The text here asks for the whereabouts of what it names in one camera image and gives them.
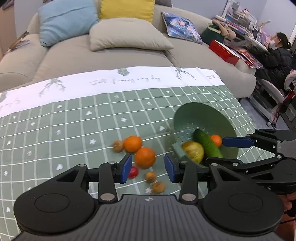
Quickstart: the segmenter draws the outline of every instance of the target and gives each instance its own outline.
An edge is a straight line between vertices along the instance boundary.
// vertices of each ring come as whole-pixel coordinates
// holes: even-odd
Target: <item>red tomato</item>
[[[132,166],[131,171],[128,175],[128,178],[132,179],[135,178],[139,174],[139,169],[137,167]]]

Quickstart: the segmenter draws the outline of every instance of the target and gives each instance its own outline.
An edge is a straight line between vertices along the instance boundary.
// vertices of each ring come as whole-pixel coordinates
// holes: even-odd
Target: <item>green bag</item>
[[[207,45],[210,45],[213,40],[217,40],[220,43],[224,42],[224,36],[221,35],[219,27],[215,24],[211,25],[211,23],[208,24],[208,27],[205,31],[202,32],[200,37],[202,38],[202,41]]]

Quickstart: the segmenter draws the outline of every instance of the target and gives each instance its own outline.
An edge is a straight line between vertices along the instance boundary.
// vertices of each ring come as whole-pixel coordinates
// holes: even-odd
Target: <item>black jacket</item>
[[[285,79],[292,70],[292,55],[284,47],[276,50],[268,49],[268,55],[261,59],[261,63],[268,71],[272,83],[278,88],[284,87]]]

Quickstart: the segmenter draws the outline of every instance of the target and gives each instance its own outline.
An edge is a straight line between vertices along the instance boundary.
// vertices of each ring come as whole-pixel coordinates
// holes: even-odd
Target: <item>light blue pillow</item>
[[[170,37],[185,39],[202,44],[202,38],[196,30],[194,24],[189,19],[172,13],[161,13]]]
[[[44,47],[87,34],[98,22],[94,0],[54,0],[41,6],[38,14],[40,44]]]

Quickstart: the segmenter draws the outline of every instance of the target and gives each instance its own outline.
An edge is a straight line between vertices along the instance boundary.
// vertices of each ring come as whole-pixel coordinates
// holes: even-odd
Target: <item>red box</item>
[[[225,62],[236,65],[239,57],[235,56],[233,53],[231,53],[231,50],[225,46],[222,45],[217,40],[213,40],[209,46],[209,49],[214,51],[218,56],[220,56]]]

